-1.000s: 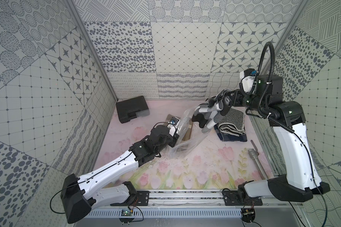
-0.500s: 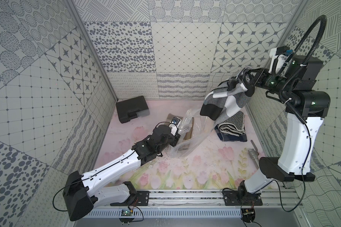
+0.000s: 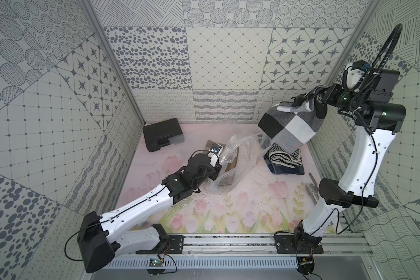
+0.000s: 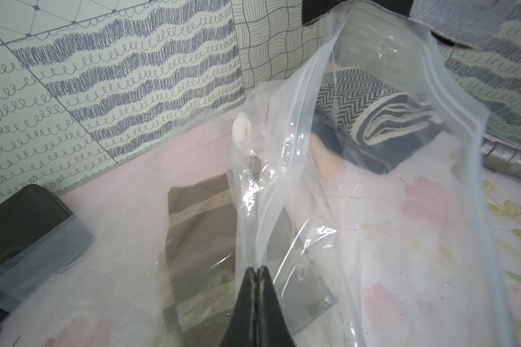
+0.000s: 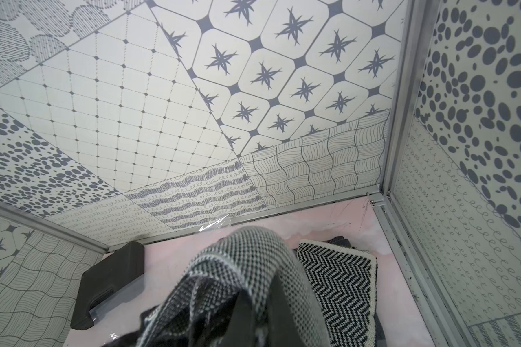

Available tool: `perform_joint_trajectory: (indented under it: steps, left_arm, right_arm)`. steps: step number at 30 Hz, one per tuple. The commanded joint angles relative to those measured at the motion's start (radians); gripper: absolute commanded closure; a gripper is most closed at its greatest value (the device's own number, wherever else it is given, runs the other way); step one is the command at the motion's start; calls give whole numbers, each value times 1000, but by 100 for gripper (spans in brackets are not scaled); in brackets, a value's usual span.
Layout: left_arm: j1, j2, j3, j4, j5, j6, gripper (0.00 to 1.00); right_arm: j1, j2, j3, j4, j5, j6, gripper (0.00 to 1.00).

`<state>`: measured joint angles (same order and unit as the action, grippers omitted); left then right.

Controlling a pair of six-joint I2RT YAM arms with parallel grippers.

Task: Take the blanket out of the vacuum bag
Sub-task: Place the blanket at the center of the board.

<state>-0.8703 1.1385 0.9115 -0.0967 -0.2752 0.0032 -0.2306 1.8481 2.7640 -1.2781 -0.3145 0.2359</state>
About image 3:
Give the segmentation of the clear plastic vacuum bag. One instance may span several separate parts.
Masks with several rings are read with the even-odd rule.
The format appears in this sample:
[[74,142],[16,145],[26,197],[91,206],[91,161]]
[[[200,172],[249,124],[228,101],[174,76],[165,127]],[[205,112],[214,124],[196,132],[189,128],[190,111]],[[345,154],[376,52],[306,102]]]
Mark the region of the clear plastic vacuum bag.
[[229,142],[232,138],[235,146],[239,147],[237,166],[231,170],[231,173],[234,173],[234,181],[228,190],[221,192],[214,190],[209,180],[206,189],[212,194],[232,191],[257,166],[273,144],[272,139],[265,133],[233,135]]

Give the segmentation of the grey white checked blanket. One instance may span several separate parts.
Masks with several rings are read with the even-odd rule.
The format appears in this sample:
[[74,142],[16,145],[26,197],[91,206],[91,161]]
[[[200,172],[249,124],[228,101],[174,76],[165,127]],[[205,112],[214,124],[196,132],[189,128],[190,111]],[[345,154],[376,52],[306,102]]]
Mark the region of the grey white checked blanket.
[[285,152],[297,151],[317,134],[327,115],[327,105],[322,103],[324,90],[317,86],[293,102],[274,105],[262,116],[259,127]]

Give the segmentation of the navy plaid blanket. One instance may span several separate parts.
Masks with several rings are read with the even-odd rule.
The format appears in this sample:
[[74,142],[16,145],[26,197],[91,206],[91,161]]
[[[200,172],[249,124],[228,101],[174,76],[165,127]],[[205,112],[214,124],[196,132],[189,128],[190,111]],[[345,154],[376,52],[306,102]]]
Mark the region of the navy plaid blanket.
[[287,166],[281,166],[275,163],[272,163],[267,155],[264,155],[264,160],[273,175],[304,175],[305,170],[303,166],[298,166],[297,168],[290,168]]

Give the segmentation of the black white chevron knit blanket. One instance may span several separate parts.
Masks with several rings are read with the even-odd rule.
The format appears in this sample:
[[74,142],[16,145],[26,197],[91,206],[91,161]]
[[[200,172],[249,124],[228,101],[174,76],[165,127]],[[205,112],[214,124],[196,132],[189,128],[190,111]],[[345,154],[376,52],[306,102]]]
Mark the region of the black white chevron knit blanket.
[[302,166],[301,148],[293,153],[286,152],[278,144],[274,143],[267,152],[269,161],[273,164],[289,168]]

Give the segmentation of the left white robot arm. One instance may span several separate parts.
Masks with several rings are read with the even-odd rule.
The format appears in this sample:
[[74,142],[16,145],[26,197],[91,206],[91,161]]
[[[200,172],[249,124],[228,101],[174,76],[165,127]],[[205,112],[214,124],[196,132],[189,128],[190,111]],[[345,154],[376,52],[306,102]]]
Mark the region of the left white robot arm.
[[130,232],[151,215],[167,210],[194,193],[208,179],[215,180],[221,171],[219,155],[198,150],[186,166],[168,175],[145,195],[118,209],[98,215],[85,215],[77,238],[81,262],[88,274],[95,273],[122,254],[161,254],[168,248],[169,236],[161,224]]

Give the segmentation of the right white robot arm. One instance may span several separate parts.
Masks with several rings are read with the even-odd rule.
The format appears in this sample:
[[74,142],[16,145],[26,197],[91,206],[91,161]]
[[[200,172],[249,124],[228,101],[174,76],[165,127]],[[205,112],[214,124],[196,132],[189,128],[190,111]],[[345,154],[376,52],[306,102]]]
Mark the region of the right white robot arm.
[[319,102],[352,113],[355,144],[345,173],[339,181],[324,178],[319,184],[315,209],[294,230],[296,249],[310,250],[322,241],[330,222],[352,205],[376,208],[375,181],[383,157],[400,131],[406,116],[403,105],[392,104],[392,91],[369,88],[347,92],[335,84],[317,92]]

